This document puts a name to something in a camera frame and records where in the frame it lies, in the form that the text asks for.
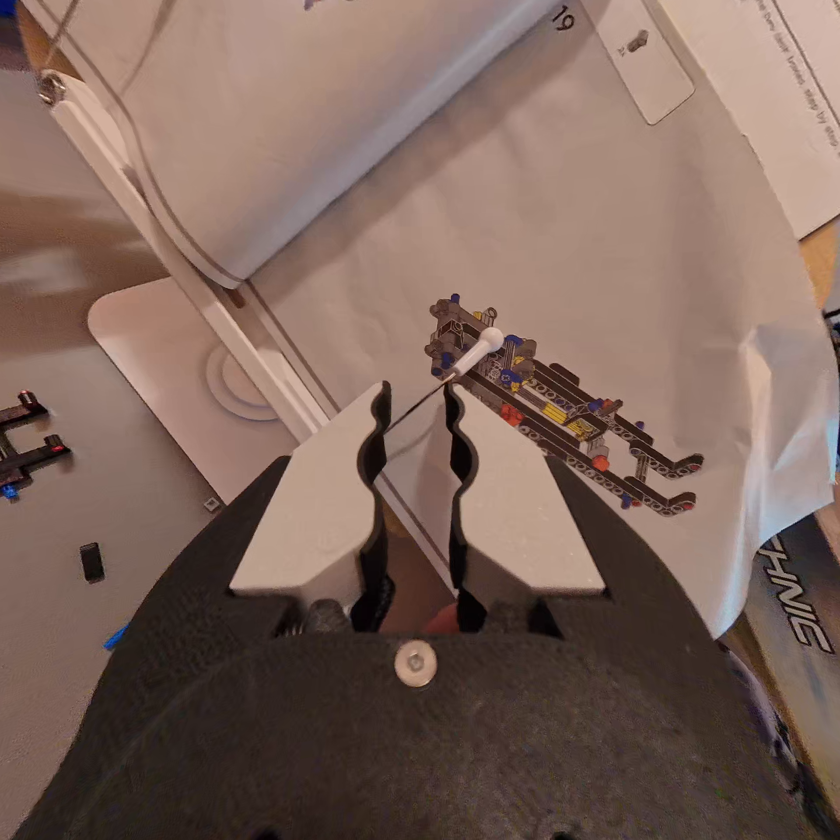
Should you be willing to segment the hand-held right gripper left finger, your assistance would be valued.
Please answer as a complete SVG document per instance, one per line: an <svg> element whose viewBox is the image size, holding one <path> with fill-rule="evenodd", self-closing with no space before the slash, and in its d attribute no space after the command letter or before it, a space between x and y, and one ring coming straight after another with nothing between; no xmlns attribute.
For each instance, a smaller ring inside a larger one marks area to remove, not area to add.
<svg viewBox="0 0 840 840"><path fill-rule="evenodd" d="M382 496L392 387L381 381L290 456L230 582L242 596L299 607L338 603L354 630L377 632L395 585L387 570Z"/></svg>

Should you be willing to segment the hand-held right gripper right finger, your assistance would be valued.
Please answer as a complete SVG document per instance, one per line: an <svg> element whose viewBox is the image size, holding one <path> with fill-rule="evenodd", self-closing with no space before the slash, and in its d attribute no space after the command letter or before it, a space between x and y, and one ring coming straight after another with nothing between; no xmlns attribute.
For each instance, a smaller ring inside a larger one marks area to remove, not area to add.
<svg viewBox="0 0 840 840"><path fill-rule="evenodd" d="M592 553L542 451L462 385L446 385L444 401L458 629L481 631L496 608L555 634L551 601L606 593Z"/></svg>

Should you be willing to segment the black lego chassis assembly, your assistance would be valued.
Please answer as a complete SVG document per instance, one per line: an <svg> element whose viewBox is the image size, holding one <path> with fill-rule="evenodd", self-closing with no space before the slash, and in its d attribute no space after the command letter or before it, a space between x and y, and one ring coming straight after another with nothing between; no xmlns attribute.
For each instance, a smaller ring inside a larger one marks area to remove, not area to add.
<svg viewBox="0 0 840 840"><path fill-rule="evenodd" d="M18 450L10 432L49 416L49 410L30 390L17 394L17 403L1 410L1 496L18 501L20 491L30 485L32 473L59 459L73 455L72 449L57 434L44 437L43 444L26 451Z"/></svg>

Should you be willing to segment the lego instruction booklet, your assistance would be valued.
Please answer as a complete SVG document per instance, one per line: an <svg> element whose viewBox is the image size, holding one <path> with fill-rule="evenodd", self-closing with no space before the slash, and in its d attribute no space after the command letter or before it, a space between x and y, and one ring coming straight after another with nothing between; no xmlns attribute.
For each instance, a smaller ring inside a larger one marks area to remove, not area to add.
<svg viewBox="0 0 840 840"><path fill-rule="evenodd" d="M648 122L570 2L43 2L115 123L154 248L290 431L432 387L459 294L623 401L694 507L627 513L713 636L774 533L831 498L837 368L790 226L654 3L692 89Z"/></svg>

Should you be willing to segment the white book stand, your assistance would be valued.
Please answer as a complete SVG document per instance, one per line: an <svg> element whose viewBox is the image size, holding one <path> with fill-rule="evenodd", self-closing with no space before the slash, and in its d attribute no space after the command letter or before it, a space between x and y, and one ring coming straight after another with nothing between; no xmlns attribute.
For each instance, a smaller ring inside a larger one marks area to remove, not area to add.
<svg viewBox="0 0 840 840"><path fill-rule="evenodd" d="M336 413L258 269L476 70L456 2L16 2L38 94L166 278L101 348L225 501Z"/></svg>

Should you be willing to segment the dark printed cardboard box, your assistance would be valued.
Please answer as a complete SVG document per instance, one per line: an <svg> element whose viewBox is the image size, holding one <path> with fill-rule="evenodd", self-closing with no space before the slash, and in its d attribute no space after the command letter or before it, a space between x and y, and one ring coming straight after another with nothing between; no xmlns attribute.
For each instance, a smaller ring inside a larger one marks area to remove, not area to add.
<svg viewBox="0 0 840 840"><path fill-rule="evenodd" d="M819 838L838 838L838 498L756 553L723 644L790 797Z"/></svg>

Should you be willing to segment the white printed paper sheet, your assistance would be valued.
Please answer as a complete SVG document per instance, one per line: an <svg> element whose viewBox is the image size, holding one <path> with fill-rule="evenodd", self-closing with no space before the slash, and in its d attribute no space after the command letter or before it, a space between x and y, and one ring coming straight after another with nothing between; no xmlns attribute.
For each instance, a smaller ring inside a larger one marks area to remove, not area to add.
<svg viewBox="0 0 840 840"><path fill-rule="evenodd" d="M660 3L749 141L794 236L839 214L839 2Z"/></svg>

